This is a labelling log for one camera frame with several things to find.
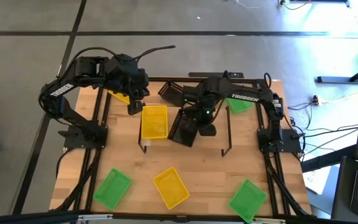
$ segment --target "gray floor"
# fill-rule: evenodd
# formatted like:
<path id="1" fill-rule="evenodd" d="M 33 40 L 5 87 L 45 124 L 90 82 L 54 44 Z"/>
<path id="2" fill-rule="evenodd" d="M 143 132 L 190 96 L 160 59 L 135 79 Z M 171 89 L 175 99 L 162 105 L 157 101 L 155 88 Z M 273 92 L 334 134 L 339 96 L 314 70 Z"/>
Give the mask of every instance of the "gray floor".
<path id="1" fill-rule="evenodd" d="M 289 11 L 276 1 L 243 0 L 89 0 L 80 31 L 112 30 L 247 30 L 327 31 L 329 37 L 102 36 L 76 37 L 71 55 L 101 46 L 138 55 L 151 47 L 175 44 L 176 49 L 143 58 L 150 76 L 186 76 L 188 72 L 242 71 L 247 78 L 269 72 L 285 85 L 288 105 L 310 101 L 313 95 L 334 100 L 358 91 L 358 86 L 318 85 L 320 75 L 351 76 L 358 72 L 358 1 L 313 3 Z M 70 31 L 80 5 L 71 1 L 0 1 L 0 30 Z M 8 214 L 28 162 L 42 110 L 36 98 L 44 83 L 58 72 L 68 42 L 66 36 L 0 37 L 0 215 Z M 86 55 L 106 55 L 88 52 Z M 77 92 L 68 96 L 75 104 Z M 291 112 L 305 128 L 307 111 Z M 336 128 L 358 123 L 358 95 L 313 107 L 310 128 Z M 44 212 L 55 183 L 55 164 L 62 153 L 64 126 L 52 121 L 30 186 L 24 212 Z M 308 140 L 322 144 L 333 136 Z M 327 147 L 340 149 L 356 135 Z M 316 151 L 314 155 L 327 153 Z"/>

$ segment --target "desk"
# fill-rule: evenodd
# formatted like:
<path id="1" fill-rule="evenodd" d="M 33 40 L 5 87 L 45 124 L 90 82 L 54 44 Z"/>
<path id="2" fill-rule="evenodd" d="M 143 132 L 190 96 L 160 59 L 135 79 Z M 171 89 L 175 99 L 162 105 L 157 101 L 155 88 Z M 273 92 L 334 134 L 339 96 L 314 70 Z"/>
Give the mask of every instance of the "desk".
<path id="1" fill-rule="evenodd" d="M 144 98 L 144 103 L 167 105 L 170 129 L 178 108 L 157 94 L 164 83 L 150 82 L 150 96 Z M 282 82 L 273 82 L 272 90 L 285 99 Z M 92 117 L 96 94 L 97 90 L 92 88 L 80 90 L 75 110 L 86 119 Z M 104 91 L 101 105 L 104 105 L 106 94 Z M 229 208 L 229 201 L 243 181 L 249 179 L 264 192 L 269 190 L 264 159 L 257 142 L 256 130 L 259 125 L 255 107 L 241 114 L 231 114 L 232 149 L 225 157 L 221 157 L 221 149 L 226 149 L 228 145 L 225 107 L 224 104 L 214 122 L 218 130 L 215 137 L 197 135 L 192 148 L 168 139 L 142 140 L 142 144 L 147 146 L 147 153 L 144 154 L 137 144 L 140 113 L 128 115 L 125 103 L 112 97 L 107 119 L 108 141 L 101 153 L 95 189 L 112 168 L 117 168 L 132 179 L 132 184 L 114 213 L 237 216 Z M 282 127 L 289 128 L 284 119 Z M 302 208 L 311 213 L 299 161 L 292 154 L 280 155 L 286 186 Z M 77 184 L 83 156 L 83 149 L 75 149 L 63 158 L 50 202 L 51 209 L 59 206 Z M 170 167 L 178 171 L 190 192 L 188 199 L 171 210 L 166 208 L 153 183 L 155 176 Z M 80 208 L 85 206 L 87 192 L 88 186 L 85 186 Z M 283 213 L 277 186 L 275 192 L 278 211 Z M 93 201 L 91 211 L 111 213 L 97 201 Z M 272 216 L 269 195 L 257 216 Z"/>

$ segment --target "yellow tray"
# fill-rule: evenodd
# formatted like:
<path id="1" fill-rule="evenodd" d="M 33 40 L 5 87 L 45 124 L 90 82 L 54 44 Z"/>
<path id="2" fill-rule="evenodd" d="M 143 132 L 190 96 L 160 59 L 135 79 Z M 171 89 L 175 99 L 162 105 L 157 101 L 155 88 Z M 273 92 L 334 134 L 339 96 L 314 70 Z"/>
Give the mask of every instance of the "yellow tray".
<path id="1" fill-rule="evenodd" d="M 142 138 L 157 139 L 167 136 L 167 106 L 144 106 L 142 111 Z"/>
<path id="2" fill-rule="evenodd" d="M 172 209 L 190 196 L 189 191 L 187 191 L 173 167 L 156 176 L 154 184 L 168 209 Z"/>
<path id="3" fill-rule="evenodd" d="M 114 94 L 111 90 L 109 90 L 109 93 L 118 98 L 119 100 L 129 104 L 129 96 L 124 96 L 122 93 Z"/>

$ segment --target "green plastic basket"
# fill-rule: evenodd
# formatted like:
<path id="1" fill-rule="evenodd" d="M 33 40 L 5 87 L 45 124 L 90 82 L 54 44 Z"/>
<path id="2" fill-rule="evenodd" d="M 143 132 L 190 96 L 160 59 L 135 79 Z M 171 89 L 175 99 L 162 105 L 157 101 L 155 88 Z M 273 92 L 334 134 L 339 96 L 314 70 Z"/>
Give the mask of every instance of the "green plastic basket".
<path id="1" fill-rule="evenodd" d="M 229 206 L 247 223 L 252 222 L 256 213 L 266 199 L 266 193 L 261 191 L 251 181 L 246 180 L 230 201 Z"/>
<path id="2" fill-rule="evenodd" d="M 253 103 L 244 100 L 226 99 L 226 102 L 234 114 L 241 113 L 254 106 Z"/>
<path id="3" fill-rule="evenodd" d="M 122 172 L 112 169 L 105 178 L 102 185 L 93 195 L 93 198 L 99 203 L 113 210 L 130 186 L 132 180 L 125 176 Z"/>

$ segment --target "wooden tabletop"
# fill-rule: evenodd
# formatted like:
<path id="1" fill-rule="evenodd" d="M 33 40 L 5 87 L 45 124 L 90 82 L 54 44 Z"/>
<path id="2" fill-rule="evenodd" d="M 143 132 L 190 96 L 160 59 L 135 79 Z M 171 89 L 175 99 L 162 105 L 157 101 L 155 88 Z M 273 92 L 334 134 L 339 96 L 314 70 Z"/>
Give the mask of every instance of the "wooden tabletop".
<path id="1" fill-rule="evenodd" d="M 150 96 L 144 98 L 146 105 L 168 106 L 168 129 L 171 128 L 178 108 L 167 103 L 157 94 L 165 82 L 150 82 Z M 197 83 L 178 83 L 196 85 Z M 272 83 L 272 90 L 284 98 L 280 81 Z M 75 110 L 91 119 L 97 90 L 82 88 Z M 132 184 L 122 197 L 116 213 L 145 214 L 187 214 L 187 215 L 236 215 L 229 207 L 229 201 L 241 184 L 249 179 L 267 193 L 267 198 L 257 216 L 272 215 L 269 188 L 263 156 L 259 151 L 256 130 L 258 118 L 255 106 L 240 114 L 230 114 L 232 149 L 225 157 L 221 149 L 228 146 L 226 102 L 223 104 L 214 125 L 218 130 L 215 137 L 197 135 L 193 147 L 186 147 L 168 139 L 142 140 L 147 146 L 144 154 L 137 144 L 140 127 L 140 113 L 127 114 L 124 102 L 112 97 L 107 125 L 108 141 L 102 150 L 95 190 L 101 185 L 111 169 L 116 168 L 132 179 Z M 99 113 L 101 120 L 103 106 Z M 283 119 L 283 129 L 288 125 Z M 305 183 L 299 161 L 292 154 L 281 153 L 285 183 L 295 200 L 304 210 L 311 213 Z M 84 149 L 75 149 L 67 154 L 60 165 L 59 175 L 53 191 L 50 208 L 56 208 L 68 196 L 78 182 Z M 190 197 L 169 210 L 156 187 L 153 178 L 170 167 L 174 167 Z M 85 207 L 88 186 L 85 186 L 80 208 Z M 278 211 L 283 213 L 280 191 L 275 186 Z M 110 212 L 106 207 L 93 200 L 92 212 Z"/>

